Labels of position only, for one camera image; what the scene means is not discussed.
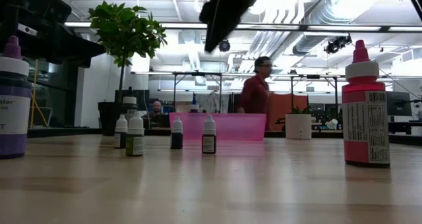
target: pink bottle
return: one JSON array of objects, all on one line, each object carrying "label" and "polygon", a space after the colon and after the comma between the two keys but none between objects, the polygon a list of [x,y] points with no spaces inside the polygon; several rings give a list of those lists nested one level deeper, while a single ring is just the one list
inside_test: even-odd
[{"label": "pink bottle", "polygon": [[353,63],[342,88],[344,158],[348,165],[390,167],[385,85],[377,82],[378,63],[369,60],[363,40],[356,42]]}]

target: pink bottle cap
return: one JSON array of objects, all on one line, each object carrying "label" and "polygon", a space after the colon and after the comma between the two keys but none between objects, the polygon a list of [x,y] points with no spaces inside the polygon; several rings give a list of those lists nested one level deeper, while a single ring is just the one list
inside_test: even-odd
[{"label": "pink bottle cap", "polygon": [[368,49],[363,40],[356,41],[355,51],[353,52],[353,63],[369,62]]},{"label": "pink bottle cap", "polygon": [[3,51],[4,57],[13,59],[22,59],[20,55],[19,38],[11,36],[9,41],[6,43],[5,50]]}]

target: wooden table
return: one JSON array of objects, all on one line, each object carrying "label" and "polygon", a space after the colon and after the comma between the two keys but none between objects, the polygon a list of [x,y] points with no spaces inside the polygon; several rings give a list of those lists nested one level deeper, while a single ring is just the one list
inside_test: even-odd
[{"label": "wooden table", "polygon": [[422,150],[392,145],[391,169],[344,165],[335,139],[266,139],[169,150],[146,137],[125,157],[98,135],[35,138],[0,160],[0,223],[420,223]]}]

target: seated person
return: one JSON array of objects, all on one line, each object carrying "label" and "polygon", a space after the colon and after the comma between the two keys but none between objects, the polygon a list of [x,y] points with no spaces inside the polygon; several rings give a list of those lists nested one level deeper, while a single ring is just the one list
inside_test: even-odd
[{"label": "seated person", "polygon": [[152,113],[142,116],[142,119],[150,119],[151,125],[157,127],[167,127],[169,123],[166,121],[168,117],[161,112],[161,103],[159,101],[155,101],[152,104]]}]

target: white pot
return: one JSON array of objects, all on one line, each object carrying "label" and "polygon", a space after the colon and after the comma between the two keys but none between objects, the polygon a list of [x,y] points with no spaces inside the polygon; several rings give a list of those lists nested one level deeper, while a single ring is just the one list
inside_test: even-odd
[{"label": "white pot", "polygon": [[286,115],[286,138],[311,139],[311,115]]}]

